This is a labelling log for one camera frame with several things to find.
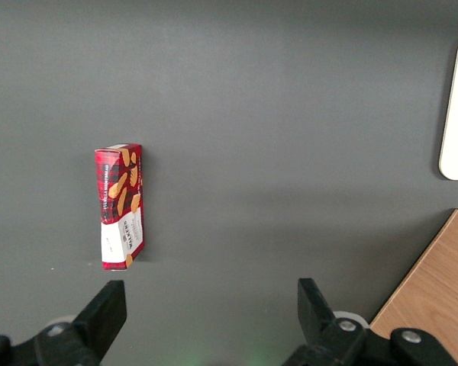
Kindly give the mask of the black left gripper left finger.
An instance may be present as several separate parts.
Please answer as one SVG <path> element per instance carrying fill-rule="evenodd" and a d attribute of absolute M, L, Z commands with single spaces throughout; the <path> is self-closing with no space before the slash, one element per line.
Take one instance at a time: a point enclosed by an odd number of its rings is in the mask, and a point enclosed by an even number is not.
<path fill-rule="evenodd" d="M 34 337 L 39 365 L 99 365 L 127 319 L 123 281 L 109 281 L 71 322 Z"/>

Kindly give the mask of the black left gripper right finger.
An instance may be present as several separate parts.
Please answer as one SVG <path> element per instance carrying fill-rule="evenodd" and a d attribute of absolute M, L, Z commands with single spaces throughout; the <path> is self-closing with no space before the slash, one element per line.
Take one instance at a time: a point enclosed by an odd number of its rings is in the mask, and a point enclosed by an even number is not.
<path fill-rule="evenodd" d="M 306 343 L 287 365 L 354 365 L 363 350 L 366 329 L 356 320 L 338 318 L 311 278 L 298 280 L 298 320 Z"/>

